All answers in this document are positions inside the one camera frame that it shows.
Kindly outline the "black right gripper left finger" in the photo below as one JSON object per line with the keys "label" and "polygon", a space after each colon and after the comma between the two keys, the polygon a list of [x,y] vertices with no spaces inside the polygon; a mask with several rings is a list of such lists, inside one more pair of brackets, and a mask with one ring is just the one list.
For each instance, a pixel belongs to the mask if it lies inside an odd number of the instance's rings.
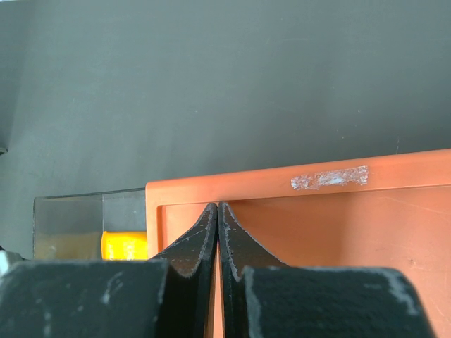
{"label": "black right gripper left finger", "polygon": [[1,252],[2,337],[210,337],[218,209],[144,261]]}

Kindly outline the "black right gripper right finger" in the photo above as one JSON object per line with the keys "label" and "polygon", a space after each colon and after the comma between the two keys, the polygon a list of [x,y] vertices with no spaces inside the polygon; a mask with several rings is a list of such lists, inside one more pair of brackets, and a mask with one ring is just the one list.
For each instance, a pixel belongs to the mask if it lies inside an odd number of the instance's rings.
{"label": "black right gripper right finger", "polygon": [[218,205],[226,337],[433,337],[415,288],[398,270],[295,268]]}

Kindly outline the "orange yellow cosmetic tube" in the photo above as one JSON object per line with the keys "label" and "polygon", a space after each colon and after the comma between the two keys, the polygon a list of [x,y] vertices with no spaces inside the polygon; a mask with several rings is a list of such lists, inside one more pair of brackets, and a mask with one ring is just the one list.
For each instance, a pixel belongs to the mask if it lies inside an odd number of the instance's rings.
{"label": "orange yellow cosmetic tube", "polygon": [[101,257],[104,260],[147,260],[145,232],[103,232]]}

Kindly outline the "clear plastic drawer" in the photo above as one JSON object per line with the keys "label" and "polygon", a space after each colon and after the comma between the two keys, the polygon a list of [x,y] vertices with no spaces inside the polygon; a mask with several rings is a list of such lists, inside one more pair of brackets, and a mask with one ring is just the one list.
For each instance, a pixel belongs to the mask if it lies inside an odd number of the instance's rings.
{"label": "clear plastic drawer", "polygon": [[37,197],[33,217],[35,259],[100,259],[104,232],[146,230],[144,189]]}

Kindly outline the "orange drawer cabinet box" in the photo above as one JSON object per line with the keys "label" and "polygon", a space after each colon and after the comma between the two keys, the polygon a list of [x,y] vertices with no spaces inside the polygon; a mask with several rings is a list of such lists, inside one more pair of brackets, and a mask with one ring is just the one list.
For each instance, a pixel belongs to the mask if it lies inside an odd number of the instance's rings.
{"label": "orange drawer cabinet box", "polygon": [[449,150],[149,182],[149,256],[219,201],[289,265],[401,271],[435,333],[450,336]]}

